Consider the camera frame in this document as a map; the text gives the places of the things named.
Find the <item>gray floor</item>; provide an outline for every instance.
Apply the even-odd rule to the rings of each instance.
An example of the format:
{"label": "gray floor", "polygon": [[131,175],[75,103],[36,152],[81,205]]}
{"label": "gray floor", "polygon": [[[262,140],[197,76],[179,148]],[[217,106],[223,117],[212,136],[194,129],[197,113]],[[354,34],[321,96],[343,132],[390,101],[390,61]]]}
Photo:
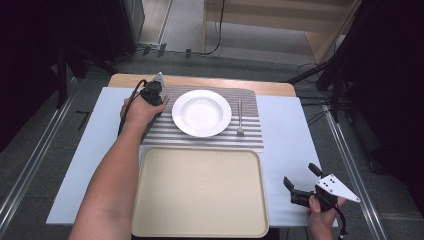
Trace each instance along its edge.
{"label": "gray floor", "polygon": [[[163,39],[163,42],[168,43],[167,50],[185,51],[186,48],[191,48],[194,51],[196,46],[200,46],[198,45],[200,41],[194,40],[198,36],[195,36],[195,34],[184,34],[182,31],[184,27],[175,23],[178,17],[184,15],[179,11],[189,10],[187,9],[188,6],[184,5],[187,2],[192,3],[193,7],[198,7],[196,4],[202,1],[174,0],[173,11]],[[169,75],[281,81],[296,76],[298,66],[313,62],[306,39],[302,40],[301,33],[286,32],[288,41],[293,45],[291,47],[283,47],[286,50],[282,50],[281,54],[285,55],[285,57],[279,58],[273,54],[266,57],[266,53],[272,52],[270,49],[273,48],[264,50],[264,48],[260,47],[264,42],[264,39],[261,38],[263,34],[254,33],[253,36],[255,37],[253,37],[248,35],[251,30],[239,30],[244,32],[243,34],[246,34],[247,37],[243,36],[243,34],[232,36],[233,31],[225,32],[224,27],[228,26],[223,26],[222,51],[217,51],[217,54],[220,54],[219,57],[193,56],[186,60],[184,55],[179,54],[166,54],[161,58],[156,57],[154,54],[147,56],[136,54],[115,65],[115,67],[121,72],[135,74],[154,74],[162,71],[164,74]],[[212,47],[212,43],[216,40],[214,24],[209,26],[208,29],[212,31],[208,34],[210,36],[208,45]],[[252,29],[253,32],[268,30],[270,29]],[[290,40],[289,36],[294,36],[293,39],[296,40]],[[246,45],[233,44],[239,40],[240,44],[246,43]],[[262,51],[261,54],[265,56],[264,58],[261,57],[261,54],[258,54],[258,49]],[[78,114],[77,111],[92,111],[101,88],[106,86],[110,79],[110,75],[102,69],[96,66],[89,67],[90,71],[86,79],[79,79],[80,84],[76,90],[74,101],[70,105],[64,121],[49,146],[38,172],[16,210],[3,239],[64,239],[68,236],[71,229],[69,226],[50,226],[46,225],[45,221],[54,201],[54,195],[60,187],[83,133],[83,129],[78,130],[78,128],[82,124],[84,116]],[[302,67],[300,72],[305,71],[308,67],[311,66]],[[317,77],[313,76],[295,85],[296,94],[299,97],[320,96],[321,93],[315,90],[313,84],[316,79]],[[306,119],[311,119],[315,114],[323,111],[318,99],[302,98],[302,103],[304,103]],[[54,114],[55,104],[56,95],[53,95],[19,132],[9,147],[0,154],[0,177],[2,181],[0,199],[4,200],[19,177],[26,160],[30,157],[38,139],[40,139]],[[382,221],[387,238],[422,239],[424,236],[424,221],[405,185],[390,175],[377,175],[371,172],[368,166],[368,155],[354,128],[347,123],[343,111],[339,112],[339,116],[340,127],[343,130],[366,189],[371,196],[379,219]],[[347,174],[326,118],[323,117],[312,124],[310,131],[323,170],[328,173],[334,173],[349,187],[352,187],[352,181]],[[347,239],[372,239],[370,228],[364,217],[366,213],[363,212],[360,205],[347,203],[343,209],[348,221],[348,231],[350,232],[350,236]],[[281,239],[306,239],[306,237],[303,229],[282,229]]]}

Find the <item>white plate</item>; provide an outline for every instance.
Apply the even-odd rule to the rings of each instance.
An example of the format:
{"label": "white plate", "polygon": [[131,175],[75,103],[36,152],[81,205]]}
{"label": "white plate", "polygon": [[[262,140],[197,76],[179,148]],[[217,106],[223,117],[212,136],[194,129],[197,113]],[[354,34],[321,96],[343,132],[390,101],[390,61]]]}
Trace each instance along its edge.
{"label": "white plate", "polygon": [[194,90],[175,101],[172,119],[181,131],[195,137],[222,132],[231,121],[231,107],[218,93]]}

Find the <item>metal fork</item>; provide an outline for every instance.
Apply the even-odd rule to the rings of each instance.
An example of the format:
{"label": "metal fork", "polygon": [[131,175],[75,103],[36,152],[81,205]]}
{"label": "metal fork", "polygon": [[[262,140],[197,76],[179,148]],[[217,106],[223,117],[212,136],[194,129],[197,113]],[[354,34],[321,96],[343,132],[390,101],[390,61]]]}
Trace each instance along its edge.
{"label": "metal fork", "polygon": [[244,129],[241,126],[241,99],[239,99],[239,127],[237,128],[237,136],[244,136]]}

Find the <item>table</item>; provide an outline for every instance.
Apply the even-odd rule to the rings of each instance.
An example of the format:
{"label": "table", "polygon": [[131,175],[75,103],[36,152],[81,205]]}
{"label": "table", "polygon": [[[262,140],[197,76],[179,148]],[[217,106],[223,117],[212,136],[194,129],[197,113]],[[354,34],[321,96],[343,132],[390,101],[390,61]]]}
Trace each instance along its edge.
{"label": "table", "polygon": [[[52,210],[48,224],[73,224],[85,189],[94,170],[116,139],[122,100],[141,79],[153,75],[114,75],[104,88],[93,110],[84,135],[69,166]],[[231,79],[166,76],[167,85],[218,86],[244,88],[257,94],[261,118],[264,152],[261,158],[265,198],[271,227],[307,226],[305,208],[290,203],[290,193],[283,185],[284,176],[305,191],[314,189],[316,176],[308,164],[320,163],[306,119],[293,86],[286,83],[250,82]]]}
{"label": "table", "polygon": [[[360,4],[361,0],[227,0],[222,21],[305,31],[315,61],[319,64],[325,60],[340,35],[348,32]],[[221,8],[222,0],[205,0],[203,51],[206,22],[219,22]]]}

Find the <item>beige tray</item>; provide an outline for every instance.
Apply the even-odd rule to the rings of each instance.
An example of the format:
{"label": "beige tray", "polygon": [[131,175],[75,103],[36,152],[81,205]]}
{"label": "beige tray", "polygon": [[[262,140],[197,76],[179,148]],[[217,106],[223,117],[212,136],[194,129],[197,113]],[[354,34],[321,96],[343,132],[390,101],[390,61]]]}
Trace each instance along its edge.
{"label": "beige tray", "polygon": [[154,147],[142,158],[138,237],[262,237],[268,217],[258,155]]}

